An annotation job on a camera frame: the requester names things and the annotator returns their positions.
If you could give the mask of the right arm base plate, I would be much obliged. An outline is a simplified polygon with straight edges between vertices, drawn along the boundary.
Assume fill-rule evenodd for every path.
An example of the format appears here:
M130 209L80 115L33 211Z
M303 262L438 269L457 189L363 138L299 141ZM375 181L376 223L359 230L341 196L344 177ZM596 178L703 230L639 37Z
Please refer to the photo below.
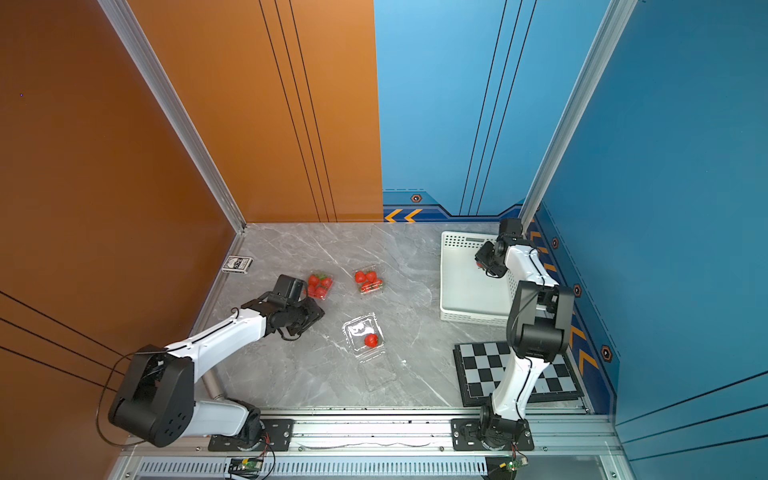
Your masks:
M453 449L460 452L531 452L533 435L526 420L492 420L482 426L478 419L455 418L450 421Z

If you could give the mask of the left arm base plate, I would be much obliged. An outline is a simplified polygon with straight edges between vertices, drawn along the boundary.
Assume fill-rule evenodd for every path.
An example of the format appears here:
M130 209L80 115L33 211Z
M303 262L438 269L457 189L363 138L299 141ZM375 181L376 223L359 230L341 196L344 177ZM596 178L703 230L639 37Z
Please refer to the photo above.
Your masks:
M260 419L256 435L227 437L213 435L208 444L210 452L287 452L293 437L295 421L291 418Z

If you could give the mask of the strawberry one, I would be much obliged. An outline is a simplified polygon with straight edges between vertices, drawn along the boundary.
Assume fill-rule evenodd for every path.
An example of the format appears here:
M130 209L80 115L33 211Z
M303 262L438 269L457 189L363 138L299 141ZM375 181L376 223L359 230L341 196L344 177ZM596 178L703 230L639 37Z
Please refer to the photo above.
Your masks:
M370 348L375 348L379 345L379 337L376 334L369 334L365 337L364 344Z

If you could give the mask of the clear clamshell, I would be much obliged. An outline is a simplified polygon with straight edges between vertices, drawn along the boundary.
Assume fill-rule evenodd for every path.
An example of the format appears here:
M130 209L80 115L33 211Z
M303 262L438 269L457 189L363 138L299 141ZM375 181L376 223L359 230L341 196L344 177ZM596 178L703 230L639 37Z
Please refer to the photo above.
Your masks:
M383 389L392 383L397 375L386 347L387 343L375 313L371 312L353 318L342 325L347 348L358 361L358 373L369 391ZM369 334L379 337L379 345L370 348L364 344Z

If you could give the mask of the white perforated plastic basket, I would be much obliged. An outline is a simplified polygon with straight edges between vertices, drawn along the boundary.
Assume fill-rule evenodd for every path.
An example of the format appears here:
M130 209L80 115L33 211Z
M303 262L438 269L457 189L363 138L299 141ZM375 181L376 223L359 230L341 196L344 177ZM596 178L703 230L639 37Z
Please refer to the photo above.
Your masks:
M443 231L440 245L440 319L446 322L505 327L515 285L510 273L486 275L475 255L494 235Z

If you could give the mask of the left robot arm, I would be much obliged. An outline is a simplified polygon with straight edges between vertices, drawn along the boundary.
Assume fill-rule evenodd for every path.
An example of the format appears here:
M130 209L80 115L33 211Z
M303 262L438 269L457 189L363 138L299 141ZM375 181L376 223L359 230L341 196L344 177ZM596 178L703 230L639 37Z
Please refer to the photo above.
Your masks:
M260 409L241 400L200 400L196 383L240 349L269 335L299 339L323 315L306 281L281 275L272 290L232 308L215 325L165 347L147 345L129 355L107 419L155 447L209 436L238 449L254 448L265 437Z

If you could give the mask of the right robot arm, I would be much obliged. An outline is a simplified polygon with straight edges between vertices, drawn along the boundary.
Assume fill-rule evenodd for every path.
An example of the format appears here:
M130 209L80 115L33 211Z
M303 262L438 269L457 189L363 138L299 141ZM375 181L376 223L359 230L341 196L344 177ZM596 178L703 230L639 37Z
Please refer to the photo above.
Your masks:
M515 285L506 326L509 363L480 414L478 438L488 450L533 449L526 409L539 376L565 352L574 294L546 271L519 219L503 219L475 260L487 276Z

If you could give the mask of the clear plastic clamshell container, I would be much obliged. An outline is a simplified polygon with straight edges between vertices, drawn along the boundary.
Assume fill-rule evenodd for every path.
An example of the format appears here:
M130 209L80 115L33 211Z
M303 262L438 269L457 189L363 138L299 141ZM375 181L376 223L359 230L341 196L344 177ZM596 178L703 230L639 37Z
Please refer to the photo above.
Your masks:
M308 278L309 278L311 275L316 275L316 276L318 276L318 277L319 277L319 279L320 279L320 283L319 283L317 286L310 286L310 285L308 284ZM313 272L311 272L311 273L309 274L309 276L308 276L308 278L307 278L307 281L306 281L306 289L305 289L305 291L306 291L306 295L307 295L308 297L311 297L311 298L315 299L315 300L325 300L325 299L327 298L327 296L326 296L324 299L316 299L316 298L314 298L314 297L313 297L313 291L314 291L314 290L315 290L317 287L322 287L322 288L324 288L324 287L321 285L321 281L322 281L324 278L326 278L326 277L330 277L330 278L333 280L333 284L332 284L332 286L331 286L330 288L328 288L328 289L326 289L326 288L325 288L325 289L327 290L327 296L328 296L329 292L330 292L330 291L332 290L332 288L333 288L333 285L334 285L334 279L333 279L333 277L332 277L330 274L328 274L328 273L325 273L325 272L321 272L321 271L313 271Z

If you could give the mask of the strawberry seven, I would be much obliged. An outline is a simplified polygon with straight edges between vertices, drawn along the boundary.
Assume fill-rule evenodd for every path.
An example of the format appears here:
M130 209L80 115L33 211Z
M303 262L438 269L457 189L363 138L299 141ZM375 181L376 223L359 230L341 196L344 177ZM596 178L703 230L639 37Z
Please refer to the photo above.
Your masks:
M368 283L365 283L365 284L363 284L361 286L360 292L362 294L368 294L368 293L374 292L376 290L379 290L382 287L383 287L383 281L382 280L377 280L375 282L368 282Z

